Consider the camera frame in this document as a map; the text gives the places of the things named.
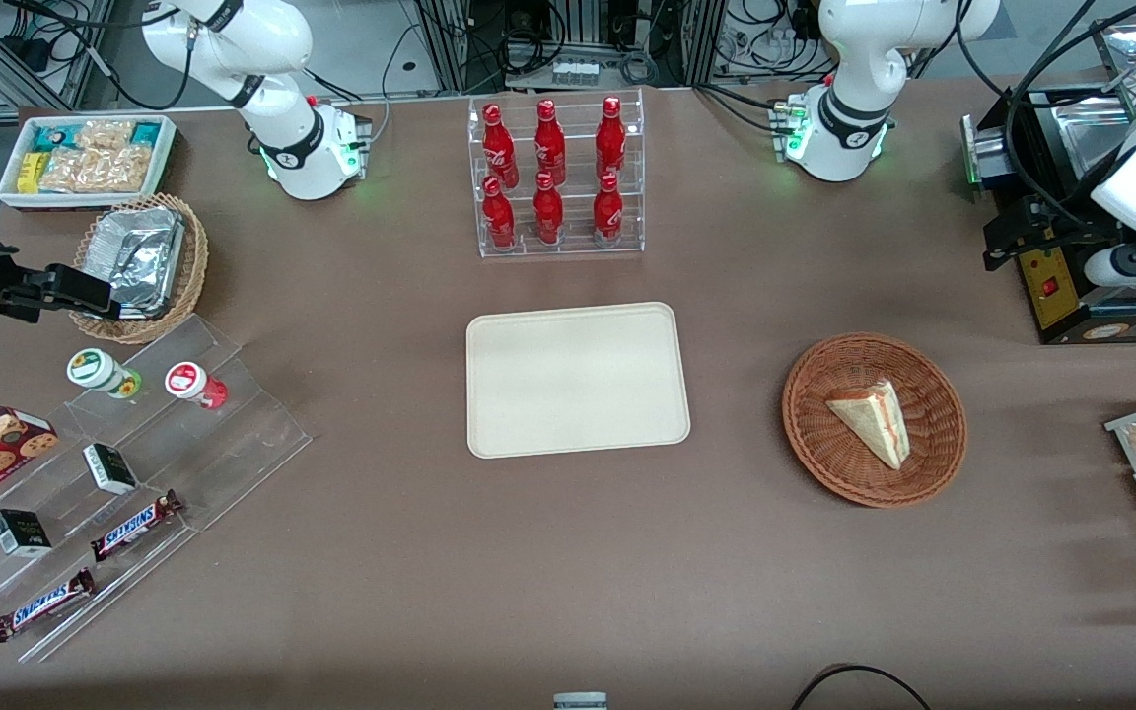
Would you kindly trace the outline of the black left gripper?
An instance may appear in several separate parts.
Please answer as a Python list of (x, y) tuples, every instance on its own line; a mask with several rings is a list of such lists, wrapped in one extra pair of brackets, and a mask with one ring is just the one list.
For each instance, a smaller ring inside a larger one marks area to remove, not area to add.
[(1069, 254), (1079, 268), (1099, 249), (1119, 247), (1124, 229), (1101, 214), (1093, 222), (1069, 219), (1037, 197), (1020, 198), (1020, 207), (1010, 207), (983, 226), (984, 270), (996, 272), (1020, 253), (1020, 269), (1030, 269), (1042, 259)]

